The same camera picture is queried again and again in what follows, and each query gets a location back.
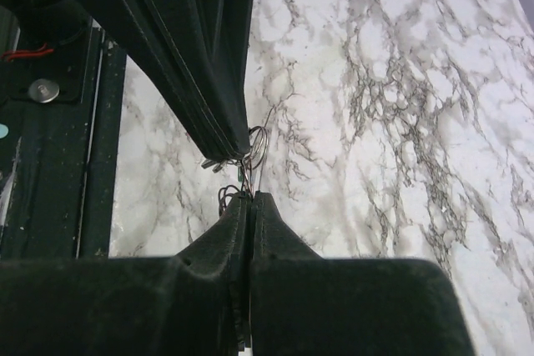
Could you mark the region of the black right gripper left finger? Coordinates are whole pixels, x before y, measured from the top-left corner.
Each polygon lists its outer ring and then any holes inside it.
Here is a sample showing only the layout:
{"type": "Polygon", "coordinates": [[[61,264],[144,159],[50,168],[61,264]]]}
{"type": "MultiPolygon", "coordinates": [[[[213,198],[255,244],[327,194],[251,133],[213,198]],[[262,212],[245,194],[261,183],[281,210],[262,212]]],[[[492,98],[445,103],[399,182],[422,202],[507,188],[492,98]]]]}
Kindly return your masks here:
{"type": "Polygon", "coordinates": [[[236,355],[250,342],[250,206],[235,194],[171,257],[2,263],[2,354],[236,355]]]}

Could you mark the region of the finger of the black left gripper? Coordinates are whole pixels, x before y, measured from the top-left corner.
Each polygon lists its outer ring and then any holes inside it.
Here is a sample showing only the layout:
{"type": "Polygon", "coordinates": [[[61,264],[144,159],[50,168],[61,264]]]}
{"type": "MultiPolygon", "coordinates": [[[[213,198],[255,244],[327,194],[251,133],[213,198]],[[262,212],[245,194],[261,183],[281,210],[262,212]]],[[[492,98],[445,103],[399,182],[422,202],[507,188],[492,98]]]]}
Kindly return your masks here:
{"type": "Polygon", "coordinates": [[[250,0],[77,0],[159,90],[210,160],[250,148],[250,0]]]}
{"type": "Polygon", "coordinates": [[[203,154],[249,151],[244,73],[252,0],[144,0],[178,81],[160,90],[203,154]]]}

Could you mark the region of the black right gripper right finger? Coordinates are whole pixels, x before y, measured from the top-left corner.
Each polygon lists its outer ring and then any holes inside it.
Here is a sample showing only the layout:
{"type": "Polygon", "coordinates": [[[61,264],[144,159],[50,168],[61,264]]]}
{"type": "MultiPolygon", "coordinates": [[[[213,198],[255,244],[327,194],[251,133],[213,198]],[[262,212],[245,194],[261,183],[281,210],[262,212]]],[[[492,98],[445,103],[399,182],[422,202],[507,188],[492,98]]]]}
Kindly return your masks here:
{"type": "Polygon", "coordinates": [[[255,355],[472,355],[451,281],[417,258],[322,258],[253,201],[250,265],[255,355]]]}

